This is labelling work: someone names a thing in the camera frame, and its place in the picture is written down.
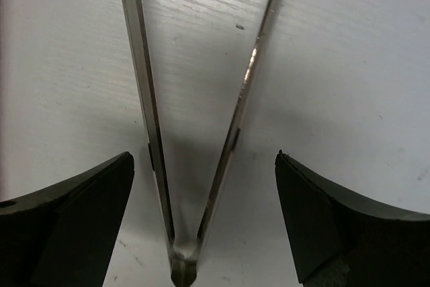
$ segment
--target v-shaped metal object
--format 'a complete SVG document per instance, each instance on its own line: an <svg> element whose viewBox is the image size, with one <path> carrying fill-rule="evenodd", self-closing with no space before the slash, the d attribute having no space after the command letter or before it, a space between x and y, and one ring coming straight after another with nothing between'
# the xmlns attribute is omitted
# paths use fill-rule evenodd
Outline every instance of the v-shaped metal object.
<svg viewBox="0 0 430 287"><path fill-rule="evenodd" d="M167 175L163 155L163 145L161 143L160 122L153 83L153 72L150 64L151 60L149 58L148 40L146 38L142 0L122 0L134 70L138 84L140 104L146 122L146 129L148 131L151 162L159 195L161 214L163 215L165 225L167 252L171 267L171 279L176 287L188 287L196 279L198 258L202 250L202 246L208 236L208 229L212 222L220 197L220 192L226 178L227 169L239 137L241 120L243 112L245 111L245 104L253 81L255 69L261 50L271 34L271 29L275 21L275 13L280 1L281 0L268 0L267 2L261 26L243 79L239 98L237 99L236 107L234 109L230 128L228 129L220 160L216 168L206 208L198 229L194 250L191 255L184 255L179 250L175 250L173 246L175 242L175 229L173 227L169 189L167 187Z"/></svg>

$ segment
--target rounded metal end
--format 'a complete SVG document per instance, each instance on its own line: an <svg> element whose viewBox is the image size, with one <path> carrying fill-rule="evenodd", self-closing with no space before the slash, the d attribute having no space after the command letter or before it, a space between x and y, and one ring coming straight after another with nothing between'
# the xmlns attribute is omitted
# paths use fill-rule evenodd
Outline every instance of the rounded metal end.
<svg viewBox="0 0 430 287"><path fill-rule="evenodd" d="M197 277L197 261L174 255L171 258L170 277L176 287L190 287Z"/></svg>

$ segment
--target white wooden surface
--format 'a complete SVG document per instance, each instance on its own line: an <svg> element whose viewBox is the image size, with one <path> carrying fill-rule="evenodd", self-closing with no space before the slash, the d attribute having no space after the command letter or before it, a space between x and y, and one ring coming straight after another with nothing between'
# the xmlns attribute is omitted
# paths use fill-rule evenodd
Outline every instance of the white wooden surface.
<svg viewBox="0 0 430 287"><path fill-rule="evenodd" d="M266 0L143 0L175 221L193 235ZM283 149L430 212L428 0L284 0L195 286L297 286ZM130 151L105 286L170 286L121 0L1 0L1 196Z"/></svg>

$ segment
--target metal prong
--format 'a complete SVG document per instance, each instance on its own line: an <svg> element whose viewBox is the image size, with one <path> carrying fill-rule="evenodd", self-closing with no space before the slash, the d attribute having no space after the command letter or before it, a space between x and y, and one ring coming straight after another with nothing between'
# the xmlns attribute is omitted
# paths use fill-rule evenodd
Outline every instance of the metal prong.
<svg viewBox="0 0 430 287"><path fill-rule="evenodd" d="M202 221L198 230L197 241L200 245L198 247L199 251L201 250L202 245L204 245L208 229L214 218L214 211L220 199L220 193L225 182L228 166L230 165L234 148L236 147L236 143L241 130L240 125L243 117L243 112L245 111L245 106L249 90L253 81L253 77L257 68L257 63L261 51L263 50L263 47L265 46L267 39L271 34L271 30L275 22L275 13L280 5L280 2L281 0L267 1L260 29L258 31L251 57L249 59L247 71L242 82L241 92L239 93L239 98L236 102L236 107L234 109L230 128L228 129L227 137L221 152L221 157L216 168L214 181L212 182L208 202L206 204L206 209L203 213Z"/></svg>
<svg viewBox="0 0 430 287"><path fill-rule="evenodd" d="M148 131L151 162L153 164L161 214L163 215L165 225L167 251L170 257L173 253L175 230L173 228L173 217L169 188L167 186L166 166L163 145L161 144L160 122L155 99L153 73L149 59L148 40L146 39L142 0L122 0L122 5L124 7L124 15L126 16L128 39L132 51L140 105Z"/></svg>

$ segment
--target white table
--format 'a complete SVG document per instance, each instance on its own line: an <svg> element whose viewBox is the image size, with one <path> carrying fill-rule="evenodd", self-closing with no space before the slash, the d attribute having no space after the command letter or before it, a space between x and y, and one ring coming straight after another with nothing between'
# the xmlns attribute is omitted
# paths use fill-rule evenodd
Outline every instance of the white table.
<svg viewBox="0 0 430 287"><path fill-rule="evenodd" d="M266 0L143 1L175 221L192 234ZM298 286L279 149L430 212L429 49L429 0L284 0L195 287ZM0 198L130 151L105 286L170 286L121 0L2 0L0 102Z"/></svg>

